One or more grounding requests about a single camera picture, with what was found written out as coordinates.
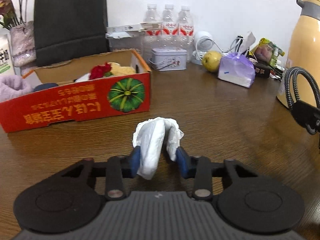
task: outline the green pumpkin picture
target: green pumpkin picture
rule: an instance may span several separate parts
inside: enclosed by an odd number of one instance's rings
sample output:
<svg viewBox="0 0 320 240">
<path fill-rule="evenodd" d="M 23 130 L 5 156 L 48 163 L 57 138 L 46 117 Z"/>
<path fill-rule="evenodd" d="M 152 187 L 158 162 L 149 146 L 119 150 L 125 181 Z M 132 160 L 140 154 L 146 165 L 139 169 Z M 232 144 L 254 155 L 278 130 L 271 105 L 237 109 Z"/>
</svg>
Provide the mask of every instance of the green pumpkin picture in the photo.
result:
<svg viewBox="0 0 320 240">
<path fill-rule="evenodd" d="M 124 78 L 111 87 L 108 100 L 112 108 L 127 113 L 137 109 L 144 97 L 144 85 L 141 81 Z"/>
</svg>

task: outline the red rose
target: red rose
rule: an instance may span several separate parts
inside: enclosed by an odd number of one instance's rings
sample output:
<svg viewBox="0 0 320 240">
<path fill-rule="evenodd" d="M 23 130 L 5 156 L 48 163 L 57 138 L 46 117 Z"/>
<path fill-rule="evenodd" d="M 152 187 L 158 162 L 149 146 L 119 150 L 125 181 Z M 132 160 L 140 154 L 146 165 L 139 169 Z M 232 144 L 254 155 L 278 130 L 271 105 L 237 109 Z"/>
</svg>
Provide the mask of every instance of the red rose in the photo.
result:
<svg viewBox="0 0 320 240">
<path fill-rule="evenodd" d="M 89 79 L 97 79 L 97 78 L 102 78 L 105 76 L 106 73 L 111 71 L 111 65 L 109 63 L 105 63 L 103 66 L 95 66 L 90 73 Z"/>
</svg>

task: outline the crumpled tissue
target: crumpled tissue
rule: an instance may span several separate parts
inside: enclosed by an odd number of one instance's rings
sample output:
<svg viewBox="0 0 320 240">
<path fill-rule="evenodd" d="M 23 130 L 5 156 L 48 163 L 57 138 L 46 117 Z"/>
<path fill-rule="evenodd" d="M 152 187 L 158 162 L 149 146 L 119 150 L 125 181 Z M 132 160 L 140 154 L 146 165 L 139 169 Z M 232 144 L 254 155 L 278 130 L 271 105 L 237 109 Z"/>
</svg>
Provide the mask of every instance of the crumpled tissue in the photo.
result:
<svg viewBox="0 0 320 240">
<path fill-rule="evenodd" d="M 164 138 L 168 138 L 166 149 L 170 159 L 175 161 L 176 150 L 183 135 L 174 119 L 157 117 L 139 123 L 132 140 L 133 147 L 141 148 L 138 174 L 144 179 L 152 179 L 158 167 Z"/>
</svg>

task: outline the table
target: table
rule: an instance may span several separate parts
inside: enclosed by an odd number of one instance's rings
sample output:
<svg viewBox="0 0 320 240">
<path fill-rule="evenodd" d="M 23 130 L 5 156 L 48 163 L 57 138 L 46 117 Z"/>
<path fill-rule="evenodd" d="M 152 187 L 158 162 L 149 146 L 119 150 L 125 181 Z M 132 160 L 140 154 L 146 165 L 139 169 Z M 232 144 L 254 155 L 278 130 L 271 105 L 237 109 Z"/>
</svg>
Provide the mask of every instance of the table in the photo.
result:
<svg viewBox="0 0 320 240">
<path fill-rule="evenodd" d="M 297 232 L 320 238 L 320 155 L 318 136 L 309 135 L 276 99 L 280 85 L 257 78 L 250 89 L 218 80 L 201 66 L 185 71 L 153 72 L 150 112 L 5 134 L 0 131 L 0 239 L 20 228 L 12 212 L 25 188 L 85 157 L 105 161 L 129 154 L 139 122 L 157 116 L 177 120 L 185 133 L 181 146 L 190 155 L 222 162 L 235 158 L 301 194 L 306 211 Z M 152 181 L 125 179 L 128 189 L 186 190 L 192 181 L 180 178 L 176 165 L 161 156 Z M 214 179 L 215 193 L 222 190 Z M 97 192 L 103 194 L 103 179 Z"/>
</svg>

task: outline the thermos lid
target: thermos lid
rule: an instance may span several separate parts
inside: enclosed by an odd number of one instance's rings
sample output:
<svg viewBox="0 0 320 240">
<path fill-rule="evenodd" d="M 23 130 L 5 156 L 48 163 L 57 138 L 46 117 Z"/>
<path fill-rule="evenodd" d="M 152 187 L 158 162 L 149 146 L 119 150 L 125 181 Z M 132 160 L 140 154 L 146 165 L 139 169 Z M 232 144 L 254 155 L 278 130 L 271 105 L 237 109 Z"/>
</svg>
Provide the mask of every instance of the thermos lid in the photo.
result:
<svg viewBox="0 0 320 240">
<path fill-rule="evenodd" d="M 319 0 L 297 0 L 297 4 L 302 8 L 301 14 L 320 21 L 320 1 Z"/>
</svg>

